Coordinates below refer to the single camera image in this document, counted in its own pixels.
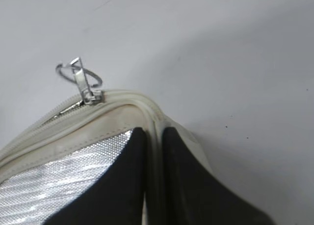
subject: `bag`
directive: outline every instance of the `bag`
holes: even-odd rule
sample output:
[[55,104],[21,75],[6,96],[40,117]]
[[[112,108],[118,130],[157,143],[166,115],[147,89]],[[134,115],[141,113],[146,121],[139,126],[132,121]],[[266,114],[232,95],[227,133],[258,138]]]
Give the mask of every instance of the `bag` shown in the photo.
[[0,150],[0,225],[244,225],[266,218],[211,176],[195,138],[148,97],[91,90],[102,81],[80,58],[56,70],[80,94]]

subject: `zipper slider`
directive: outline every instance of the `zipper slider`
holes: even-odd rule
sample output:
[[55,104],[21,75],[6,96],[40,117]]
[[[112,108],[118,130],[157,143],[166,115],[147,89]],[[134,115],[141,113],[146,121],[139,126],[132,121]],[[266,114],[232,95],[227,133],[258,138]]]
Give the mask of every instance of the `zipper slider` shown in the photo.
[[[62,72],[62,68],[71,68],[74,79],[69,78]],[[65,78],[67,81],[71,83],[75,83],[78,87],[79,93],[83,99],[83,102],[87,105],[96,105],[104,100],[104,96],[101,90],[91,91],[91,88],[100,87],[103,83],[102,79],[97,76],[95,73],[85,69],[83,67],[83,63],[80,57],[77,57],[72,62],[63,66],[63,64],[59,64],[56,67],[56,72]],[[89,85],[86,75],[90,75],[95,80],[97,80],[96,84]]]

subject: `white leather edge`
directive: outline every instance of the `white leather edge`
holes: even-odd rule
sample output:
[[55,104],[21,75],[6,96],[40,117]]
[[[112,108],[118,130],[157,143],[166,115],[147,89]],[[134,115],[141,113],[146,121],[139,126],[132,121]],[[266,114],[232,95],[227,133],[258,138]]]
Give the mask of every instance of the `white leather edge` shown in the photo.
[[135,127],[146,129],[142,112],[132,105],[116,108],[73,133],[7,163],[0,168],[0,183],[22,171],[56,160],[85,146]]

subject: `zipper teeth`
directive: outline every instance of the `zipper teeth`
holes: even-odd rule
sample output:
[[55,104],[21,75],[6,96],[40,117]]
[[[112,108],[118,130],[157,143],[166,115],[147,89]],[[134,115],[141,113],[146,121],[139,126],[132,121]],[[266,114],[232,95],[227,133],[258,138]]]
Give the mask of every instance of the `zipper teeth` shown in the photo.
[[63,101],[61,104],[59,104],[57,107],[55,107],[53,110],[48,112],[45,116],[40,118],[38,121],[30,125],[27,129],[25,129],[22,133],[20,133],[12,142],[10,142],[8,145],[13,143],[16,139],[22,137],[28,132],[34,131],[36,128],[39,128],[43,123],[48,121],[51,117],[57,115],[61,111],[63,111],[66,107],[69,107],[70,105],[73,105],[74,103],[78,102],[81,100],[80,95],[75,95],[65,101]]
[[[121,100],[121,96],[126,96],[127,99],[136,99],[143,103],[145,103],[152,111],[152,115],[157,117],[158,119],[163,118],[163,112],[160,110],[160,108],[155,104],[152,100],[147,98],[146,96],[142,94],[138,94],[131,91],[106,91],[105,95],[110,97],[111,101],[115,100]],[[28,127],[26,130],[24,130],[17,138],[12,140],[8,145],[6,145],[3,148],[3,151],[0,154],[0,158],[5,157],[6,155],[10,154],[10,152],[14,148],[18,148],[19,145],[21,145],[24,141],[32,138],[33,136],[47,130],[48,128],[52,127],[53,125],[64,121],[65,119],[76,115],[78,113],[81,113],[85,111],[86,109],[90,109],[96,106],[90,106],[90,105],[83,105],[80,108],[77,108],[74,111],[70,111],[68,113],[64,113],[64,115],[61,115],[57,117],[56,119],[53,119],[58,114],[60,114],[62,111],[65,111],[67,108],[70,108],[71,106],[75,105],[80,100],[80,95],[73,96],[72,98],[64,101],[60,105],[58,105],[55,109],[53,109],[51,112],[49,112],[47,115],[42,117],[40,120],[32,124],[30,127]]]

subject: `zipper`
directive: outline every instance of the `zipper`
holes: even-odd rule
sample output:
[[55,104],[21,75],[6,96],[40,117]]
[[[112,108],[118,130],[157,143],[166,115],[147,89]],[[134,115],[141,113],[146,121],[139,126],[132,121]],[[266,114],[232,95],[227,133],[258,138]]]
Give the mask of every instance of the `zipper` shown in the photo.
[[[74,79],[65,76],[64,73],[62,73],[62,68],[71,68]],[[22,149],[27,148],[27,146],[36,144],[36,141],[33,139],[39,139],[38,141],[41,142],[43,138],[40,137],[41,135],[46,135],[47,138],[53,137],[54,135],[61,137],[61,132],[65,135],[76,130],[76,125],[68,125],[67,128],[64,127],[64,129],[53,130],[53,127],[57,124],[70,120],[71,118],[76,118],[79,122],[79,120],[83,120],[89,115],[96,116],[98,111],[104,106],[112,106],[112,108],[114,108],[115,103],[120,106],[122,104],[133,104],[140,107],[142,112],[147,113],[154,121],[158,122],[158,120],[164,119],[164,114],[160,108],[144,95],[125,90],[106,92],[101,90],[92,91],[91,87],[99,87],[102,84],[102,80],[93,72],[83,68],[80,58],[74,59],[66,66],[59,64],[56,67],[56,71],[66,80],[75,83],[79,89],[80,95],[75,95],[64,101],[1,149],[0,166],[3,165],[3,159],[12,159],[12,157],[9,157],[10,155],[13,156]],[[97,80],[97,83],[89,85],[86,74]]]

